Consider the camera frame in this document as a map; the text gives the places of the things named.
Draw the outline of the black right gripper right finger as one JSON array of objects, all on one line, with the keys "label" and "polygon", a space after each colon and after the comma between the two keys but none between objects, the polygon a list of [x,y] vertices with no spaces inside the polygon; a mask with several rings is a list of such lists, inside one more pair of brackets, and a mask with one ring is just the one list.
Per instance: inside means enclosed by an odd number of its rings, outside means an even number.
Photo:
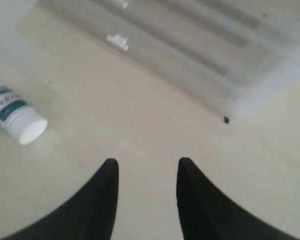
[{"label": "black right gripper right finger", "polygon": [[176,199],[185,240],[293,240],[239,206],[189,158],[178,162]]}]

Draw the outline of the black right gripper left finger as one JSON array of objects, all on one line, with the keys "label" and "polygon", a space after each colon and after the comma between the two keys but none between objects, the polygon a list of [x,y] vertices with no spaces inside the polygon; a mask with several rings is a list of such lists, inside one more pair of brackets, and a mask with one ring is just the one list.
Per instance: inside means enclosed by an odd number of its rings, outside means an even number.
[{"label": "black right gripper left finger", "polygon": [[119,164],[108,158],[70,199],[7,240],[109,240],[119,198]]}]

